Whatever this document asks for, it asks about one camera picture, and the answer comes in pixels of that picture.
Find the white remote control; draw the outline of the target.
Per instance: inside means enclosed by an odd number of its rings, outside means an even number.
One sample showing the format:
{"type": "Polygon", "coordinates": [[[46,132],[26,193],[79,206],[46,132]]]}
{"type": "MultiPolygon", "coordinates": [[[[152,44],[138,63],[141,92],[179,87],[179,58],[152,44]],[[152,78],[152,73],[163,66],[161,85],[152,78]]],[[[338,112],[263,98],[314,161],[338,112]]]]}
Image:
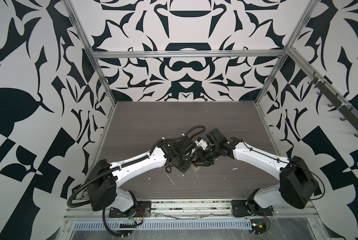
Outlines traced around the white remote control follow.
{"type": "Polygon", "coordinates": [[[191,164],[191,169],[193,170],[194,173],[197,173],[198,171],[201,170],[201,167],[191,164]]]}

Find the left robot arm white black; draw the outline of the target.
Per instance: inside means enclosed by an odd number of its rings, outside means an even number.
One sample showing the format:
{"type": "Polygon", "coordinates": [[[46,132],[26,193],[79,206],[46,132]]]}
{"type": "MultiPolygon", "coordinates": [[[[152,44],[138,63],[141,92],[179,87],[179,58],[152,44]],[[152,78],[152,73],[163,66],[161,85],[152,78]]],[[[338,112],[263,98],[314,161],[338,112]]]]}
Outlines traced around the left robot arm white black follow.
{"type": "Polygon", "coordinates": [[[98,212],[111,206],[127,212],[136,207],[134,194],[120,189],[123,184],[162,167],[175,167],[184,173],[192,164],[196,148],[189,137],[183,137],[179,141],[161,139],[150,151],[136,157],[112,163],[105,159],[98,161],[89,173],[86,179],[88,185],[85,187],[92,210],[98,212]]]}

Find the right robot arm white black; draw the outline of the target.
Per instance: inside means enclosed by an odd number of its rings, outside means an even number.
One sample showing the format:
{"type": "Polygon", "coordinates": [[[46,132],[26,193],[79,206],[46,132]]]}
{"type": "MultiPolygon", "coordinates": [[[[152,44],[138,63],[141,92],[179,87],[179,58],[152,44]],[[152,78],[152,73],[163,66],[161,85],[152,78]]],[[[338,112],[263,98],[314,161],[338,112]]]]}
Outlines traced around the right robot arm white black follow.
{"type": "Polygon", "coordinates": [[[279,181],[251,193],[245,203],[250,214],[284,204],[303,209],[319,186],[304,160],[297,156],[286,158],[270,154],[241,139],[228,139],[218,129],[211,130],[195,143],[200,149],[194,163],[197,166],[212,165],[220,156],[229,157],[261,169],[279,181]]]}

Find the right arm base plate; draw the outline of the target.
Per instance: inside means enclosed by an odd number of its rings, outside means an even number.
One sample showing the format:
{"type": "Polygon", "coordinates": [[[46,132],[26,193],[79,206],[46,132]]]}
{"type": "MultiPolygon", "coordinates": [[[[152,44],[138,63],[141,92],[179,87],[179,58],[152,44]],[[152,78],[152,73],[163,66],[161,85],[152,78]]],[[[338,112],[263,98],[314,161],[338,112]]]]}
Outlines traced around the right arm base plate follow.
{"type": "Polygon", "coordinates": [[[232,200],[232,214],[236,218],[248,216],[272,216],[273,207],[261,208],[254,200],[232,200]]]}

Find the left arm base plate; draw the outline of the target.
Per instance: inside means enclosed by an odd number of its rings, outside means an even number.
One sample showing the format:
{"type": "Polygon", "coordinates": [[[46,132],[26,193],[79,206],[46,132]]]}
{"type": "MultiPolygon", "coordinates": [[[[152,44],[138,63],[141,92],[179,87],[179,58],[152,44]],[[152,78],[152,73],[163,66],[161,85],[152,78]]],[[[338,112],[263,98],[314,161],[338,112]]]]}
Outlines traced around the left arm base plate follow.
{"type": "Polygon", "coordinates": [[[110,218],[128,218],[128,217],[143,217],[145,214],[149,214],[152,207],[151,201],[138,201],[138,203],[132,206],[126,212],[121,212],[116,208],[110,208],[110,218]]]}

